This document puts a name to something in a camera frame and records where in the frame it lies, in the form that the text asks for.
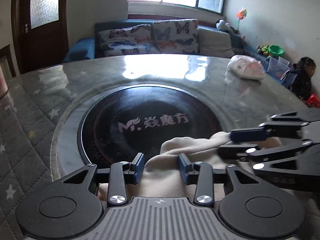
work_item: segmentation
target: window frame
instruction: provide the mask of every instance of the window frame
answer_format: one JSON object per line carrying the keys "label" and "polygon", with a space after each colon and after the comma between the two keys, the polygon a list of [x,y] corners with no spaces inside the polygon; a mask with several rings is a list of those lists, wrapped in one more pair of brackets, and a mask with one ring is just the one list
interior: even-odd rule
{"label": "window frame", "polygon": [[199,0],[196,0],[196,6],[194,6],[194,7],[188,6],[188,5],[183,5],[183,4],[177,4],[177,3],[167,3],[167,2],[163,2],[163,0],[161,0],[160,2],[157,2],[157,1],[143,1],[143,0],[128,0],[128,2],[129,3],[140,2],[140,3],[151,3],[151,4],[175,5],[175,6],[185,7],[185,8],[192,8],[192,9],[197,9],[197,10],[201,10],[201,11],[206,11],[206,12],[218,14],[218,15],[221,15],[221,16],[223,15],[224,7],[225,7],[225,0],[222,0],[221,12],[215,12],[215,11],[212,11],[212,10],[208,10],[208,9],[205,9],[205,8],[198,7]]}

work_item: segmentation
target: butterfly pillow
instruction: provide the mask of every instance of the butterfly pillow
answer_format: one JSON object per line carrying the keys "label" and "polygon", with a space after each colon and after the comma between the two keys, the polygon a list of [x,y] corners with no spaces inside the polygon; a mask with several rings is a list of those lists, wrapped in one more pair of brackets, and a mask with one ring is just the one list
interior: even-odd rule
{"label": "butterfly pillow", "polygon": [[151,54],[159,51],[151,44],[151,25],[105,30],[98,33],[105,57],[129,54]]}
{"label": "butterfly pillow", "polygon": [[154,22],[156,45],[161,53],[198,54],[197,28],[197,19]]}

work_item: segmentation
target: wooden door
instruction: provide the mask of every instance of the wooden door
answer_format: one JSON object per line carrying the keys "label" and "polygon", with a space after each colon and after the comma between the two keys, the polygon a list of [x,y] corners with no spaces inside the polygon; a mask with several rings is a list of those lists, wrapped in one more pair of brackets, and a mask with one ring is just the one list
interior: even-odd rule
{"label": "wooden door", "polygon": [[20,73],[61,63],[68,52],[66,0],[12,0],[11,10]]}

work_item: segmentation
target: child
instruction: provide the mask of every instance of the child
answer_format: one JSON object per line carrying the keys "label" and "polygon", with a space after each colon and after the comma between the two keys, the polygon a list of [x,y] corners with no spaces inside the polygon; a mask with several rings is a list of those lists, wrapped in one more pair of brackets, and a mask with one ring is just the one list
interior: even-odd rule
{"label": "child", "polygon": [[282,85],[306,104],[311,96],[311,78],[315,71],[316,64],[313,59],[303,57],[283,74],[281,77]]}

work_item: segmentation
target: blue sofa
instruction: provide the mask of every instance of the blue sofa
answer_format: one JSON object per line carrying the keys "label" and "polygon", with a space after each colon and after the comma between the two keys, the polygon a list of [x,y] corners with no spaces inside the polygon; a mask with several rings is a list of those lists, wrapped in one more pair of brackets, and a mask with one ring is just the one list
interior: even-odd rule
{"label": "blue sofa", "polygon": [[[152,24],[154,20],[126,20],[119,22],[105,22],[105,23],[96,23],[94,25],[94,38],[84,38],[80,39],[68,52],[66,57],[63,60],[63,63],[85,60],[85,59],[94,59],[104,57],[103,52],[99,46],[98,42],[98,33],[103,30],[112,30],[112,29],[122,29],[128,28],[140,24]],[[205,27],[206,29],[212,29],[213,31],[218,31],[215,28]],[[244,45],[241,36],[230,33],[230,40],[232,49],[236,54],[248,55],[254,57],[257,60],[260,60],[265,69],[268,67],[268,61],[266,57],[258,54],[255,49],[251,48],[248,45]]]}

